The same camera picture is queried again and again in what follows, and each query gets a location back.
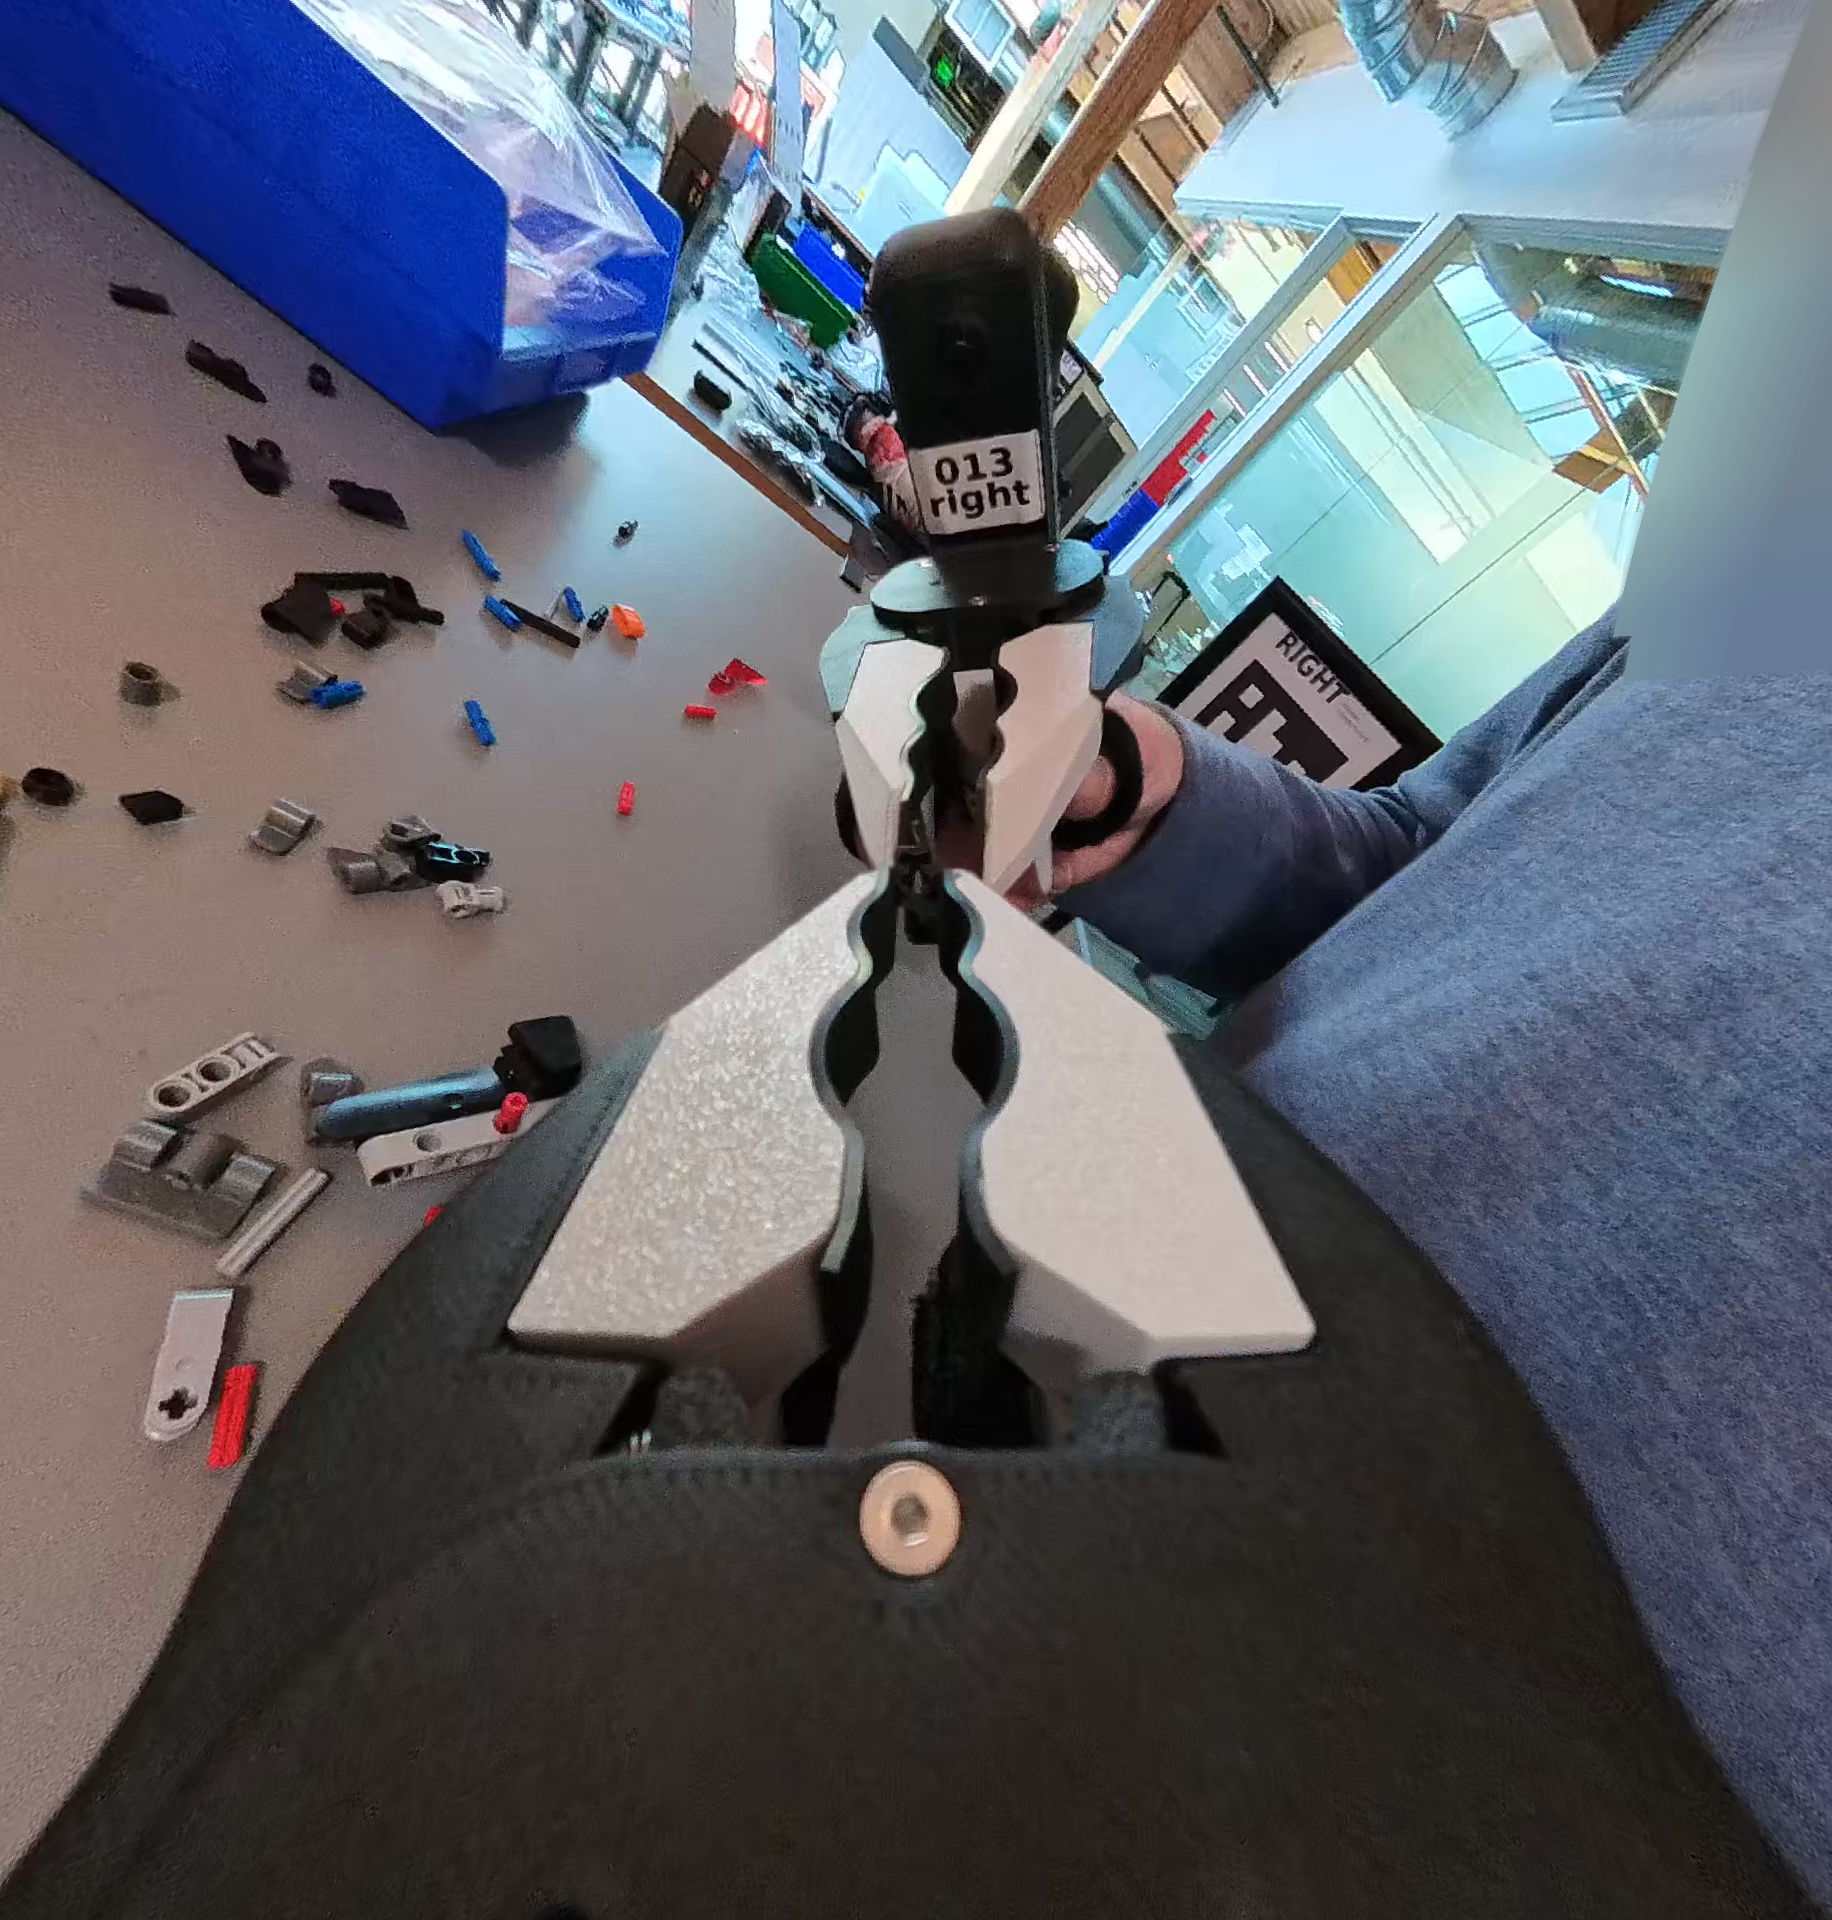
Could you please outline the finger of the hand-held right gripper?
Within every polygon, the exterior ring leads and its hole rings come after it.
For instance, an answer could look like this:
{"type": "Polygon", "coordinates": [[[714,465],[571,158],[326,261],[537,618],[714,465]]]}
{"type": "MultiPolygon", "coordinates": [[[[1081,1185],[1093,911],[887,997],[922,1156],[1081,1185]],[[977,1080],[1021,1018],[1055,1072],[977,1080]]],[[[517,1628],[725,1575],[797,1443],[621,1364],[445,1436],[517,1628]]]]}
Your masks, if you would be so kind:
{"type": "Polygon", "coordinates": [[[1093,690],[1095,622],[1061,621],[1001,642],[990,667],[995,710],[968,786],[979,832],[977,878],[1010,894],[1048,888],[1052,835],[1102,747],[1093,690]]]}
{"type": "Polygon", "coordinates": [[[926,837],[918,821],[950,694],[946,651],[879,616],[845,616],[828,639],[837,832],[868,868],[894,868],[926,837]]]}

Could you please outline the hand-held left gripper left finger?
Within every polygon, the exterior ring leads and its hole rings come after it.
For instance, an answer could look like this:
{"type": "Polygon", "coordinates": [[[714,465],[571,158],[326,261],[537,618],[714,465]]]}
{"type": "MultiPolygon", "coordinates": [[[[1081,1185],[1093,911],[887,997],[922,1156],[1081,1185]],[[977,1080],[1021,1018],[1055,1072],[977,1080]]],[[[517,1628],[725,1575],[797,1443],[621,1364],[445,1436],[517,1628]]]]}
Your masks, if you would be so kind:
{"type": "Polygon", "coordinates": [[[718,1372],[782,1409],[869,1294],[850,1104],[881,1059],[889,878],[860,878],[675,1013],[513,1308],[522,1348],[718,1372]]]}

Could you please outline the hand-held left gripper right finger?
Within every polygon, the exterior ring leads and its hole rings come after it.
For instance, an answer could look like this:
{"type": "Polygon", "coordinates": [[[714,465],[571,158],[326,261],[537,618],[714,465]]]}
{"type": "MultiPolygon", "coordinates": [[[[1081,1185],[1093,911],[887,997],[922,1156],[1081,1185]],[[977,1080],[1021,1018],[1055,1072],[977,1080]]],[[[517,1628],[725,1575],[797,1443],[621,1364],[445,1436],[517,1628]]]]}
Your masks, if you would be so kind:
{"type": "Polygon", "coordinates": [[[946,1443],[1048,1400],[1312,1348],[1264,1216],[1158,1015],[989,883],[946,878],[950,1063],[979,1112],[946,1247],[946,1443]]]}

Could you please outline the person's right forearm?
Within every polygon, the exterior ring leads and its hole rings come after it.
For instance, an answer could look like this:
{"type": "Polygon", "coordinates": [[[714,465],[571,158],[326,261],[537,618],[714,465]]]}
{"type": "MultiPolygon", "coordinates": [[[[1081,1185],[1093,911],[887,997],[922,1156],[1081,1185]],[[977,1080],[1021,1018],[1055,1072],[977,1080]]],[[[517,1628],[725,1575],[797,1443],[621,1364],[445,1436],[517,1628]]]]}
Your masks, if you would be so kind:
{"type": "Polygon", "coordinates": [[[1135,700],[1139,807],[1055,858],[1059,908],[1217,997],[1259,986],[1437,844],[1623,671],[1606,611],[1433,756],[1375,789],[1326,788],[1135,700]]]}

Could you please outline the pile of black lego pieces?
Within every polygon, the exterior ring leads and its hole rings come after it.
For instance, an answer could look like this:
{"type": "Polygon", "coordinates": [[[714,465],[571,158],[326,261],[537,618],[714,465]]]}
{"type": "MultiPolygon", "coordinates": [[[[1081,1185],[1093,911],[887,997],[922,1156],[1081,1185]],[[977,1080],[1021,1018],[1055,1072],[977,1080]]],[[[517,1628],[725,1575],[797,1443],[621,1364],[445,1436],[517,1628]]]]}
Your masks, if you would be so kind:
{"type": "MultiPolygon", "coordinates": [[[[250,491],[265,501],[285,495],[293,481],[293,468],[281,443],[270,436],[257,440],[226,436],[226,445],[250,491]]],[[[328,482],[328,493],[339,512],[363,524],[395,534],[409,531],[399,495],[388,490],[335,477],[328,482]]],[[[610,625],[612,611],[604,606],[590,610],[570,586],[557,594],[547,611],[520,607],[509,594],[497,593],[500,586],[506,586],[506,574],[485,541],[473,531],[460,531],[459,544],[478,580],[492,587],[482,610],[500,629],[530,631],[574,651],[588,633],[610,625]]],[[[360,565],[301,569],[285,590],[260,606],[259,621],[265,629],[308,648],[324,648],[328,637],[338,631],[349,644],[368,654],[381,649],[400,628],[439,629],[448,622],[448,615],[427,603],[411,580],[388,569],[360,565]]]]}

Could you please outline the person's right hand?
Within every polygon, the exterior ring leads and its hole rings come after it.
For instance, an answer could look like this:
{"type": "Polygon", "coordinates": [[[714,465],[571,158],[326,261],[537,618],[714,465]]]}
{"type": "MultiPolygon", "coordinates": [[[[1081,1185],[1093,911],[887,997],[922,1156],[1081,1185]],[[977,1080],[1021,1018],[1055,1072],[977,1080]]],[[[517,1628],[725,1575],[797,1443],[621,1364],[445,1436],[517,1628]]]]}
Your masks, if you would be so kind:
{"type": "Polygon", "coordinates": [[[1116,874],[1178,798],[1186,769],[1186,736],[1173,716],[1114,694],[1097,756],[1052,833],[1052,894],[1116,874]]]}

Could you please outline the green storage bin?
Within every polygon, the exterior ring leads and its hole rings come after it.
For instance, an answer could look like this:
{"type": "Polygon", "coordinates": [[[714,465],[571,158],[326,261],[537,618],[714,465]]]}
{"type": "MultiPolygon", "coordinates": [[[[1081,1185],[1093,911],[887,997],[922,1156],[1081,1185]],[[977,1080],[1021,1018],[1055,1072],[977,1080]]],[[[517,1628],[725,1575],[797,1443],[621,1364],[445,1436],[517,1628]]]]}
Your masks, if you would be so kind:
{"type": "Polygon", "coordinates": [[[857,324],[860,310],[833,294],[773,232],[763,234],[749,260],[763,301],[807,328],[812,348],[835,348],[857,324]]]}

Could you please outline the black white printed tag board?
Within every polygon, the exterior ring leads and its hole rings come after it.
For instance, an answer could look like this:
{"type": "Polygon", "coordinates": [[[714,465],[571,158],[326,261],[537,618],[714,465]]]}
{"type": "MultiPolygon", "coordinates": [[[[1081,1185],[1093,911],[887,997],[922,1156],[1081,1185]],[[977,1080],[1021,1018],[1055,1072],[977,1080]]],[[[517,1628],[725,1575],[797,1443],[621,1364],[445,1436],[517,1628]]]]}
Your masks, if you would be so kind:
{"type": "Polygon", "coordinates": [[[1284,582],[1272,582],[1154,702],[1290,773],[1369,791],[1440,739],[1284,582]]]}

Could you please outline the wooden ceiling beams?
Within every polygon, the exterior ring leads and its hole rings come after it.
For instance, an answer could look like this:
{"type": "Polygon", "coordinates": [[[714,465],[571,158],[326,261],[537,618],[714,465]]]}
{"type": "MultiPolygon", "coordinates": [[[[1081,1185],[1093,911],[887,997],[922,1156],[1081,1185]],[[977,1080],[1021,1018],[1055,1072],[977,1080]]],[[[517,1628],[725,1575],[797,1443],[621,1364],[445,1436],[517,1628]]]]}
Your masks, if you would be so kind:
{"type": "MultiPolygon", "coordinates": [[[[1226,9],[1213,2],[1144,4],[1043,168],[1021,197],[1007,200],[1039,239],[1056,239],[1075,219],[1083,200],[1117,158],[1148,104],[1182,69],[1195,36],[1226,9]]],[[[977,138],[964,173],[954,182],[944,203],[946,215],[968,215],[1004,203],[1012,173],[1045,133],[1052,108],[1084,69],[1116,13],[1116,2],[1075,4],[1055,45],[1029,58],[1020,84],[977,138]]]]}

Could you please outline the person's blue clothing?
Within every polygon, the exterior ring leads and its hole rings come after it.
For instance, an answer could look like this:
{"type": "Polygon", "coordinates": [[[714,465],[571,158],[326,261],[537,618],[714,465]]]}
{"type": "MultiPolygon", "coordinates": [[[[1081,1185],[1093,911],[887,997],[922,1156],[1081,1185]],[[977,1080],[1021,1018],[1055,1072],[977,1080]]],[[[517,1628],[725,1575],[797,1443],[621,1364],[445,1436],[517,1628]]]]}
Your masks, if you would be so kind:
{"type": "Polygon", "coordinates": [[[1521,1372],[1832,1910],[1832,673],[1621,671],[1223,1041],[1521,1372]]]}

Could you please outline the red pin with grey connector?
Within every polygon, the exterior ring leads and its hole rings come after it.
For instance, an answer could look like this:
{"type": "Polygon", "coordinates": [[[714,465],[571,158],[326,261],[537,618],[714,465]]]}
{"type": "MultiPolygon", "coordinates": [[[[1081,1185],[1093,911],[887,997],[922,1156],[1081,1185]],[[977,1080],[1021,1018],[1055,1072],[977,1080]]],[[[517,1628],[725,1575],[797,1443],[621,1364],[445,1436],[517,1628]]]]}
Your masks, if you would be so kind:
{"type": "Polygon", "coordinates": [[[248,1462],[257,1428],[262,1370],[236,1350],[248,1294],[226,1283],[170,1295],[140,1415],[140,1434],[155,1450],[203,1438],[213,1474],[248,1462]]]}

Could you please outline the blue storage bin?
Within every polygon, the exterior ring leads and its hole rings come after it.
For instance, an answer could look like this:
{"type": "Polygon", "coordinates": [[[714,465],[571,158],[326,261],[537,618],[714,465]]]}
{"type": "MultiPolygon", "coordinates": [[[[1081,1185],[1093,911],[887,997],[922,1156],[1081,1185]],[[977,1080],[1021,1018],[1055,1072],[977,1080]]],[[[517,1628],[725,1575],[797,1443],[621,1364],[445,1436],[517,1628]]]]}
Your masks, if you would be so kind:
{"type": "Polygon", "coordinates": [[[445,431],[648,369],[681,229],[562,321],[509,317],[513,203],[296,4],[0,4],[0,104],[409,420],[445,431]]]}

